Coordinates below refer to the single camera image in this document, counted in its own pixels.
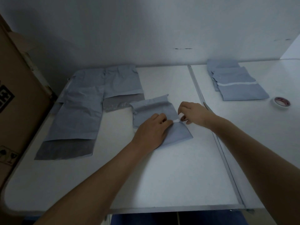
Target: forearm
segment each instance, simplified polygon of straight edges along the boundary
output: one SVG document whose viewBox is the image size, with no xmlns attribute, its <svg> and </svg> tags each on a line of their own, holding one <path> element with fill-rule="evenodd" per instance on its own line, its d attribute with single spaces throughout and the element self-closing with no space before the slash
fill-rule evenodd
<svg viewBox="0 0 300 225">
<path fill-rule="evenodd" d="M 130 143 L 54 204 L 36 224 L 100 224 L 118 191 L 144 155 Z"/>
<path fill-rule="evenodd" d="M 276 222 L 299 220 L 300 170 L 226 119 L 214 118 L 209 128 L 237 160 Z"/>
</svg>

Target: cardboard box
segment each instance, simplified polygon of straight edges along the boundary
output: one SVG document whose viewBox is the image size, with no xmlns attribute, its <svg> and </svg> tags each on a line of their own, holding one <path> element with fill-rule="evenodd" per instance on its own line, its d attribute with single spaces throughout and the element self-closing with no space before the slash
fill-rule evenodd
<svg viewBox="0 0 300 225">
<path fill-rule="evenodd" d="M 10 33 L 22 43 L 19 34 Z M 25 52 L 20 52 L 0 25 L 0 187 L 29 145 L 53 105 L 50 88 L 31 70 Z"/>
</svg>

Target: white tabletop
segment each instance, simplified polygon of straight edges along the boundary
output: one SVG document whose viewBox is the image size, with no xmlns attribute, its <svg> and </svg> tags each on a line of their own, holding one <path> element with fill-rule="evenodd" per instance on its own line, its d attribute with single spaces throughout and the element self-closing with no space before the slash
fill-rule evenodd
<svg viewBox="0 0 300 225">
<path fill-rule="evenodd" d="M 203 97 L 214 113 L 222 116 L 250 136 L 300 168 L 300 61 L 278 60 L 240 63 L 267 91 L 270 98 L 284 97 L 291 102 L 287 110 L 270 104 L 271 99 L 223 101 L 214 90 L 206 65 L 192 66 Z M 221 143 L 242 199 L 247 208 L 263 208 L 245 174 Z"/>
<path fill-rule="evenodd" d="M 182 101 L 200 102 L 187 66 L 137 68 L 145 98 L 169 94 L 177 109 Z M 36 215 L 112 159 L 133 137 L 130 108 L 104 113 L 91 157 L 36 161 L 49 116 L 2 192 L 11 212 Z M 238 203 L 212 132 L 188 126 L 188 140 L 153 151 L 134 170 L 115 198 L 111 213 L 242 208 Z"/>
</svg>

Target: hand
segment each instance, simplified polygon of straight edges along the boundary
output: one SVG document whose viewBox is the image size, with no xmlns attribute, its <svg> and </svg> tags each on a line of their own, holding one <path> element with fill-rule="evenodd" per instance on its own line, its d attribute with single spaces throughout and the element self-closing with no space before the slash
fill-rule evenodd
<svg viewBox="0 0 300 225">
<path fill-rule="evenodd" d="M 217 117 L 201 104 L 193 102 L 182 102 L 178 108 L 178 114 L 180 113 L 188 119 L 187 125 L 195 123 L 206 128 L 209 127 L 210 121 Z"/>
<path fill-rule="evenodd" d="M 131 143 L 147 154 L 162 144 L 167 136 L 165 130 L 172 124 L 165 114 L 153 114 L 140 125 Z"/>
</svg>

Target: roll of tape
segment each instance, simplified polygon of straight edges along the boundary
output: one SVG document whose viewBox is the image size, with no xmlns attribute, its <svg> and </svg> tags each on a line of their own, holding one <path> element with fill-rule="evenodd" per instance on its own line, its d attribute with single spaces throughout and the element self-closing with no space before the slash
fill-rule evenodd
<svg viewBox="0 0 300 225">
<path fill-rule="evenodd" d="M 271 104 L 281 110 L 289 109 L 291 106 L 291 102 L 283 97 L 274 97 L 271 99 Z"/>
</svg>

